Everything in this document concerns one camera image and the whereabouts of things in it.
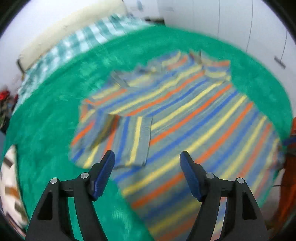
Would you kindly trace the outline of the striped knit sweater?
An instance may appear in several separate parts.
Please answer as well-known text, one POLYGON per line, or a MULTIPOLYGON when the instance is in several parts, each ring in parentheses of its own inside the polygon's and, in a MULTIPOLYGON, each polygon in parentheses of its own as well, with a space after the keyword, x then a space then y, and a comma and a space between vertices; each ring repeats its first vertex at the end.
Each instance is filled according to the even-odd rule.
POLYGON ((183 240, 200 204, 180 153, 218 177, 243 177, 260 196, 281 145, 272 122, 231 83, 230 62, 173 51, 113 71, 81 102, 70 159, 88 169, 111 150, 112 180, 155 240, 183 240))

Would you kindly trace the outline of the orange object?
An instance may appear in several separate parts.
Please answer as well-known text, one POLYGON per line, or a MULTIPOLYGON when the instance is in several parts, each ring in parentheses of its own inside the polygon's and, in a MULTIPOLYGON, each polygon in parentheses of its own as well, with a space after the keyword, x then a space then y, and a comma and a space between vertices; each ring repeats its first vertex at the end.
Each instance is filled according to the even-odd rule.
POLYGON ((273 216, 274 233, 281 231, 295 211, 295 118, 293 118, 290 137, 283 144, 287 147, 287 153, 284 163, 285 172, 280 186, 280 201, 273 216))

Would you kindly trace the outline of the white patterned cloth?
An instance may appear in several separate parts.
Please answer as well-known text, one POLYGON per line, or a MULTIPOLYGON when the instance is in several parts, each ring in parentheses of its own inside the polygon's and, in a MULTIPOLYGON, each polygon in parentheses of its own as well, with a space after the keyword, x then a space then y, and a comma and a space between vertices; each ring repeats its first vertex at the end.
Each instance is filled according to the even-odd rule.
POLYGON ((19 189, 15 145, 9 147, 1 163, 1 213, 12 230, 25 239, 29 219, 19 189))

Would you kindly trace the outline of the green plush blanket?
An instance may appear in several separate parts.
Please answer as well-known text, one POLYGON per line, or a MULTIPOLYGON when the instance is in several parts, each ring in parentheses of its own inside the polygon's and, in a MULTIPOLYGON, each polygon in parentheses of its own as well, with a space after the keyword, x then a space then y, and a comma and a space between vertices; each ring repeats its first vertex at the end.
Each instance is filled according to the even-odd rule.
MULTIPOLYGON (((102 89, 113 71, 133 71, 173 51, 202 52, 215 60, 228 60, 232 85, 272 122, 280 145, 289 136, 293 118, 290 98, 280 82, 255 59, 205 35, 150 25, 73 58, 54 71, 12 116, 6 147, 17 147, 18 181, 29 215, 50 178, 67 180, 90 169, 70 159, 81 102, 102 89)), ((260 196, 255 195, 259 204, 264 203, 278 173, 280 152, 273 175, 260 196)), ((155 240, 112 177, 94 207, 110 239, 155 240)))

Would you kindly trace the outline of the clutter pile with red item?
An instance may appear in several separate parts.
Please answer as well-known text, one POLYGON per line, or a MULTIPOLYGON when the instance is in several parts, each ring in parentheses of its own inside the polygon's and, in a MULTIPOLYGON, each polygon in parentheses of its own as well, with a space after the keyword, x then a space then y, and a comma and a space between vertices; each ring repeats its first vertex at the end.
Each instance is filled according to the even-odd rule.
POLYGON ((7 89, 1 90, 1 132, 5 135, 19 95, 11 95, 7 89))

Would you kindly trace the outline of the white wardrobe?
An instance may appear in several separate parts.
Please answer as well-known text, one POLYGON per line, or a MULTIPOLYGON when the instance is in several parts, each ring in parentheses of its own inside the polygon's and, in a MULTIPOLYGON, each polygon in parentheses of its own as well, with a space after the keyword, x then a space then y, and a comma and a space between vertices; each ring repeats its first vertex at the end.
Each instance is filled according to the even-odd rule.
POLYGON ((295 43, 264 1, 159 1, 169 26, 228 42, 254 56, 275 74, 295 73, 295 43))

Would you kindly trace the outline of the cream headboard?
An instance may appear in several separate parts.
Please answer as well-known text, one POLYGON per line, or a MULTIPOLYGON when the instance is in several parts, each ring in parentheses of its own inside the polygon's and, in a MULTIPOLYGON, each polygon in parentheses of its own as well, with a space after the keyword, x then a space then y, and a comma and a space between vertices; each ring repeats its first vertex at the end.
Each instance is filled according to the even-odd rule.
POLYGON ((48 27, 41 27, 37 36, 29 40, 18 57, 22 72, 28 70, 42 55, 64 37, 76 30, 113 14, 127 14, 123 1, 64 1, 66 9, 56 14, 48 27))

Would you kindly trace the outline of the teal checkered bed sheet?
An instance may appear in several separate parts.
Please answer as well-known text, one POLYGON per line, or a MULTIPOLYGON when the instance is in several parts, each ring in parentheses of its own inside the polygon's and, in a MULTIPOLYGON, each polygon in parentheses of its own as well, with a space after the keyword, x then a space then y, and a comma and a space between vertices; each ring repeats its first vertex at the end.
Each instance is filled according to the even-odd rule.
POLYGON ((147 21, 132 15, 114 14, 64 37, 38 57, 32 67, 25 72, 25 80, 18 90, 15 109, 18 109, 54 71, 74 57, 114 38, 147 28, 149 25, 147 21))

